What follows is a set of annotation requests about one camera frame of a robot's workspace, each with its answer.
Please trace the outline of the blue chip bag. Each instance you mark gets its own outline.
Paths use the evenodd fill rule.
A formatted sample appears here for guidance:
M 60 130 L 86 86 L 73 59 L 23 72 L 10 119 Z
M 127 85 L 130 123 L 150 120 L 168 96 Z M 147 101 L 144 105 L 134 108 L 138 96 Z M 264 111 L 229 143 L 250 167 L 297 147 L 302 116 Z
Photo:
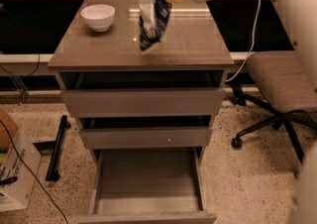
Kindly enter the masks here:
M 140 0 L 139 2 L 139 28 L 140 50 L 148 51 L 164 34 L 172 4 L 166 0 Z

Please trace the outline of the grey top drawer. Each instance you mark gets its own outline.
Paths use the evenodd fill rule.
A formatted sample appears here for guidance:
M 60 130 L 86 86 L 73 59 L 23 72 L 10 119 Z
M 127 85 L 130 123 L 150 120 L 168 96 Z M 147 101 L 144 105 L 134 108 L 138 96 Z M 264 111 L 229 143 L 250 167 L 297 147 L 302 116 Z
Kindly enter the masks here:
M 151 117 L 214 115 L 225 90 L 64 90 L 68 112 L 84 117 Z

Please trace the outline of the grey drawer cabinet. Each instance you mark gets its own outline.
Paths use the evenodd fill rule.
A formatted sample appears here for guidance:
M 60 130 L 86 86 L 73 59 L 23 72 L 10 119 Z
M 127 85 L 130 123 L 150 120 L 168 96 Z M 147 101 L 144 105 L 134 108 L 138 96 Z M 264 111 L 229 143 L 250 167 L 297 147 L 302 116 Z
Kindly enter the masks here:
M 64 90 L 200 90 L 223 88 L 233 61 L 204 4 L 176 5 L 160 42 L 142 52 L 139 45 L 140 0 L 85 0 L 116 10 L 104 33 L 90 30 L 76 17 L 62 38 L 49 68 Z M 214 115 L 84 117 L 71 115 L 80 130 L 211 127 Z M 205 147 L 197 150 L 199 165 Z M 104 150 L 88 149 L 98 165 Z

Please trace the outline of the grey middle drawer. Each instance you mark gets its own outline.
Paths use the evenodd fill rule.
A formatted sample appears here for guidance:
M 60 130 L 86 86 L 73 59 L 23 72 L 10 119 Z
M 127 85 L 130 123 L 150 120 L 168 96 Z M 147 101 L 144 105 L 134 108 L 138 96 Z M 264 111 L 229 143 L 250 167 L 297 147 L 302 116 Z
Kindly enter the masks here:
M 205 147 L 212 128 L 87 129 L 79 135 L 87 149 Z

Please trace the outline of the grey open bottom drawer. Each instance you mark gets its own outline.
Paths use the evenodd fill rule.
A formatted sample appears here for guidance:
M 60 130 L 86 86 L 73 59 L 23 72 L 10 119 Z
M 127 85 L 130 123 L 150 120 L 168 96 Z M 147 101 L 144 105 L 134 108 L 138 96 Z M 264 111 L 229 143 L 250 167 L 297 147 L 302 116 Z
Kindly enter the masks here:
M 214 224 L 194 148 L 104 150 L 78 224 Z

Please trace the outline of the white ceramic bowl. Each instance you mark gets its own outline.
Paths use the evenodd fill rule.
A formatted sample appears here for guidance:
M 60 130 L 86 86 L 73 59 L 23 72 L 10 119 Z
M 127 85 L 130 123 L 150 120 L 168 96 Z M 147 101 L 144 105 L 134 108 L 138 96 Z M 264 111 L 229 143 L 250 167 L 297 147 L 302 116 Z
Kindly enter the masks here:
M 116 10 L 106 4 L 95 4 L 83 8 L 80 16 L 85 24 L 96 32 L 105 32 L 113 24 Z

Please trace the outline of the brown office chair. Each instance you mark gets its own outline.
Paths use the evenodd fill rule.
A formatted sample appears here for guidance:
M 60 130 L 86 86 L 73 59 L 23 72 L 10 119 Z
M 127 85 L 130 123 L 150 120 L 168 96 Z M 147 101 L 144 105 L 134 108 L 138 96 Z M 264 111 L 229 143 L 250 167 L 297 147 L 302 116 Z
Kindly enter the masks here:
M 249 76 L 264 97 L 264 101 L 245 93 L 242 81 L 232 79 L 232 87 L 236 103 L 245 105 L 246 101 L 272 113 L 257 124 L 238 132 L 231 144 L 239 149 L 242 137 L 272 125 L 278 130 L 281 125 L 286 129 L 291 144 L 300 162 L 304 159 L 304 152 L 293 127 L 294 123 L 317 129 L 317 122 L 312 115 L 317 112 L 317 93 L 311 86 L 303 65 L 294 51 L 259 52 L 246 60 Z

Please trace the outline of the black bar with wheels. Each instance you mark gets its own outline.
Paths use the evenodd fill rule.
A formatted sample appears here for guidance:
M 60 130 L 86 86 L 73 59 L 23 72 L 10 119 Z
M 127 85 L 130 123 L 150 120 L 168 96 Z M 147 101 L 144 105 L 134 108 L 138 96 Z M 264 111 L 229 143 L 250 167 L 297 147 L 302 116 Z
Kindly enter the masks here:
M 61 147 L 64 131 L 70 128 L 71 128 L 71 124 L 67 121 L 67 116 L 62 115 L 60 118 L 60 123 L 58 126 L 55 141 L 53 142 L 53 152 L 52 152 L 50 164 L 48 167 L 48 172 L 46 175 L 46 181 L 58 181 L 59 179 L 59 173 L 56 169 L 57 162 L 58 162 L 58 155 L 60 152 L 60 147 Z

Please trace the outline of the brown cardboard box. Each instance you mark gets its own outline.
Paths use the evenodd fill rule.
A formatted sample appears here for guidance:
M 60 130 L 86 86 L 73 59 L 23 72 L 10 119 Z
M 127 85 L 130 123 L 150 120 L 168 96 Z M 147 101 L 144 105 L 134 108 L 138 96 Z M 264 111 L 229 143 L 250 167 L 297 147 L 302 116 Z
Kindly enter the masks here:
M 10 139 L 14 138 L 18 131 L 18 125 L 4 109 L 0 106 L 0 151 L 5 152 L 11 144 Z

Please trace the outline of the white cardboard box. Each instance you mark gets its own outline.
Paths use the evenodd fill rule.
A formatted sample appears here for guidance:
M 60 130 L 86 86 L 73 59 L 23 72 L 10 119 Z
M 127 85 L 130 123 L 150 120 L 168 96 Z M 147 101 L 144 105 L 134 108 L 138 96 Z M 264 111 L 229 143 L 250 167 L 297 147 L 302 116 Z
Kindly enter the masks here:
M 0 186 L 0 212 L 26 209 L 34 186 L 41 154 L 22 129 L 13 139 L 1 166 L 0 179 L 15 177 L 8 184 Z

